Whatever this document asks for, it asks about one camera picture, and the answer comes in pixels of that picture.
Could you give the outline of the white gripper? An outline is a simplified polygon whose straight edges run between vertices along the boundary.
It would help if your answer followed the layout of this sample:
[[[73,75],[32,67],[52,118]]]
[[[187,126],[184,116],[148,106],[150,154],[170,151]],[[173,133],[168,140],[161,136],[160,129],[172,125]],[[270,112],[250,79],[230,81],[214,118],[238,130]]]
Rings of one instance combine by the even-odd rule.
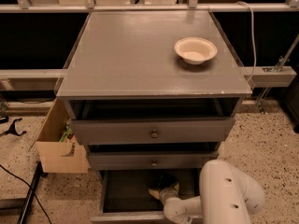
[[[149,194],[156,200],[161,201],[162,204],[166,204],[166,201],[170,198],[177,198],[179,192],[179,182],[174,184],[173,188],[165,188],[161,191],[156,188],[148,188]]]

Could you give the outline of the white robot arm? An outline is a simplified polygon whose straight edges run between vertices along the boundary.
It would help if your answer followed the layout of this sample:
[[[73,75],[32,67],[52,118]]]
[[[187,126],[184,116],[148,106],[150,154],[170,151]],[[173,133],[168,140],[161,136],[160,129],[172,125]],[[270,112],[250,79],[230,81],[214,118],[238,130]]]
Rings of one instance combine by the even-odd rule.
[[[192,224],[196,217],[202,217],[202,224],[251,224],[249,216],[265,205],[259,182],[221,160],[203,166],[198,196],[180,199],[179,182],[173,176],[164,176],[156,188],[148,191],[163,204],[165,218],[175,224]]]

